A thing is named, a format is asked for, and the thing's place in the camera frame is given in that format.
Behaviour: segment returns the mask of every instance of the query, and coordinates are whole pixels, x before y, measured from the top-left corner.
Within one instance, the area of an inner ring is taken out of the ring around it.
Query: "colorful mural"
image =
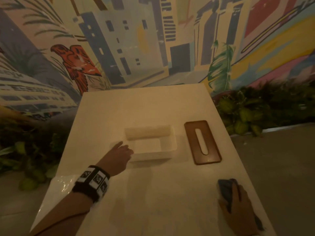
[[[0,105],[33,118],[86,91],[315,75],[315,0],[0,0]]]

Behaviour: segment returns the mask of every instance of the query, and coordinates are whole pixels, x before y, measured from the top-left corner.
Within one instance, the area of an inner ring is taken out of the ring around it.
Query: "hand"
[[[227,211],[226,203],[219,200],[219,205],[223,211],[223,215],[227,224],[237,236],[258,235],[254,210],[247,192],[244,188],[235,183],[232,185],[232,206],[231,213]]]
[[[118,175],[126,169],[127,162],[131,159],[133,150],[128,145],[122,146],[123,142],[117,143],[104,157],[96,164],[105,170],[111,177]]]

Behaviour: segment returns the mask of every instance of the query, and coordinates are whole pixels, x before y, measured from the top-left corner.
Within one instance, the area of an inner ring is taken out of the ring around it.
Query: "black wristband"
[[[110,175],[102,168],[89,166],[75,182],[72,192],[83,193],[97,202],[106,193],[109,178]]]

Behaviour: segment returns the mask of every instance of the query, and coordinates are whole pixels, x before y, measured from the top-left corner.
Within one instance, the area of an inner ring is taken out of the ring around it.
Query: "red parrot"
[[[50,51],[55,52],[63,60],[63,65],[67,69],[70,78],[77,84],[80,94],[88,91],[87,75],[102,76],[95,67],[82,46],[73,45],[70,49],[64,45],[53,45]]]

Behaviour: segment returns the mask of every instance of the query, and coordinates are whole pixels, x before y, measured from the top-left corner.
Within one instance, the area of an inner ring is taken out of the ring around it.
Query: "blue cloth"
[[[219,188],[221,191],[222,197],[226,200],[227,204],[227,211],[231,213],[231,206],[232,206],[232,184],[236,183],[238,185],[237,180],[229,179],[229,180],[218,180]],[[255,222],[260,231],[264,231],[264,227],[262,225],[262,221],[258,216],[255,214]]]

